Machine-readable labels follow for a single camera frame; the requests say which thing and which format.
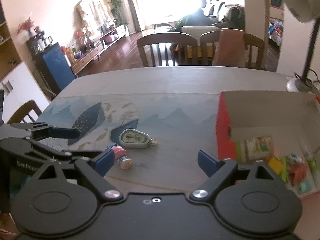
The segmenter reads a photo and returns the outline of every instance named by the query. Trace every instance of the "blue gripper pad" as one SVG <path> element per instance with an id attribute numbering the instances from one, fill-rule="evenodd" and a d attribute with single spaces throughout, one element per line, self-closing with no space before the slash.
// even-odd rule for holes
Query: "blue gripper pad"
<path id="1" fill-rule="evenodd" d="M 109 150 L 107 153 L 103 152 L 90 161 L 90 166 L 102 177 L 107 174 L 114 164 L 115 153 L 113 150 Z"/>
<path id="2" fill-rule="evenodd" d="M 218 171 L 218 169 L 222 167 L 223 161 L 210 156 L 203 150 L 200 150 L 198 152 L 198 165 L 204 171 L 204 173 L 210 178 L 213 174 L 215 174 Z"/>

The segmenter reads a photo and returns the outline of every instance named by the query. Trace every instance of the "wooden tv stand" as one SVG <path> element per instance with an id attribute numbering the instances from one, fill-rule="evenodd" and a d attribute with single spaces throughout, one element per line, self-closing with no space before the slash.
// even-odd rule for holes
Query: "wooden tv stand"
<path id="1" fill-rule="evenodd" d="M 116 31 L 118 34 L 118 39 L 116 39 L 115 41 L 113 41 L 112 43 L 107 44 L 106 46 L 103 46 L 103 39 L 105 36 L 111 34 L 112 32 Z M 83 57 L 77 59 L 77 61 L 71 65 L 71 69 L 73 71 L 73 73 L 75 75 L 78 76 L 78 73 L 83 70 L 83 68 L 89 63 L 91 62 L 94 58 L 98 57 L 99 59 L 99 55 L 104 52 L 106 49 L 108 49 L 112 44 L 116 43 L 117 41 L 119 41 L 122 37 L 125 36 L 125 27 L 124 25 L 120 25 L 119 27 L 116 27 L 113 30 L 110 30 L 106 33 L 104 33 L 103 35 L 101 35 L 100 37 L 96 38 L 95 41 L 100 40 L 100 44 L 97 45 L 94 49 L 91 49 L 89 51 L 87 51 Z"/>

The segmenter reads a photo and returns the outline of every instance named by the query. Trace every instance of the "chair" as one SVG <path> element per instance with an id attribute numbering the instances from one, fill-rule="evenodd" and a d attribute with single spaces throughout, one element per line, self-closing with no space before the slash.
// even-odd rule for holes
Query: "chair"
<path id="1" fill-rule="evenodd" d="M 215 43 L 219 42 L 221 31 L 214 31 L 202 34 L 200 36 L 200 45 L 201 45 L 201 54 L 202 54 L 202 65 L 208 65 L 208 49 L 207 49 L 207 43 L 212 43 L 212 58 L 214 58 L 215 54 Z M 252 47 L 258 48 L 258 55 L 257 55 L 257 61 L 255 65 L 255 69 L 262 69 L 262 60 L 263 60 L 263 52 L 265 43 L 262 39 L 248 34 L 243 34 L 244 44 L 246 46 L 250 46 L 249 49 L 249 58 L 248 58 L 248 64 L 246 68 L 251 68 L 252 64 Z"/>
<path id="2" fill-rule="evenodd" d="M 154 67 L 156 66 L 155 55 L 154 55 L 153 46 L 152 46 L 153 44 L 157 45 L 157 54 L 158 54 L 158 59 L 159 59 L 159 65 L 162 66 L 161 51 L 160 51 L 160 47 L 159 47 L 159 44 L 161 44 L 161 43 L 174 43 L 174 44 L 178 45 L 178 61 L 179 62 L 181 62 L 181 49 L 182 49 L 181 45 L 184 45 L 185 63 L 187 63 L 187 61 L 188 61 L 187 46 L 191 46 L 192 47 L 192 64 L 197 65 L 197 41 L 196 41 L 196 39 L 193 38 L 189 34 L 172 32 L 172 33 L 154 33 L 154 34 L 150 34 L 150 35 L 141 37 L 140 39 L 137 40 L 137 45 L 138 45 L 140 57 L 141 57 L 142 64 L 144 67 L 149 66 L 147 55 L 144 50 L 144 46 L 146 46 L 146 45 L 150 46 L 152 65 Z M 166 44 L 164 46 L 164 56 L 165 56 L 166 66 L 169 66 L 168 50 L 167 50 Z M 171 58 L 172 58 L 172 63 L 175 66 L 174 53 L 172 53 Z"/>
<path id="3" fill-rule="evenodd" d="M 35 120 L 30 115 L 31 111 L 35 111 L 37 116 L 41 115 L 41 110 L 37 106 L 36 102 L 31 100 L 26 102 L 24 105 L 20 106 L 20 108 L 10 117 L 8 124 L 16 123 L 16 122 L 26 122 L 24 118 L 28 116 L 32 122 Z"/>

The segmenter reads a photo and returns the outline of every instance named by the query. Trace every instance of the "cabinet handle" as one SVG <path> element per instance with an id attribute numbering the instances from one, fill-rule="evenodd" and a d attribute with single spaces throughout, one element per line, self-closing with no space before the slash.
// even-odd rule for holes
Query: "cabinet handle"
<path id="1" fill-rule="evenodd" d="M 7 84 L 8 84 L 8 88 L 10 89 L 10 91 L 12 91 L 13 90 L 13 86 L 11 85 L 10 81 L 8 81 Z"/>
<path id="2" fill-rule="evenodd" d="M 10 91 L 9 91 L 8 87 L 7 87 L 5 84 L 3 84 L 3 83 L 2 83 L 2 85 L 3 85 L 3 90 L 4 90 L 4 92 L 9 95 L 9 94 L 10 94 Z"/>

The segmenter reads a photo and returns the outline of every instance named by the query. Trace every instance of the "screw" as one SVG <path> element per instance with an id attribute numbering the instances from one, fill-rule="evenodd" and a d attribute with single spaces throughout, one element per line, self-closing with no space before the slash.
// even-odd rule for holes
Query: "screw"
<path id="1" fill-rule="evenodd" d="M 196 198 L 204 198 L 204 197 L 207 197 L 209 194 L 206 190 L 197 189 L 192 193 L 192 195 Z"/>
<path id="2" fill-rule="evenodd" d="M 118 198 L 118 197 L 120 197 L 121 193 L 117 190 L 108 190 L 104 193 L 104 195 L 107 198 Z"/>
<path id="3" fill-rule="evenodd" d="M 154 202 L 154 203 L 159 203 L 160 201 L 161 201 L 161 198 L 158 198 L 158 197 L 154 197 L 152 199 L 152 202 Z"/>

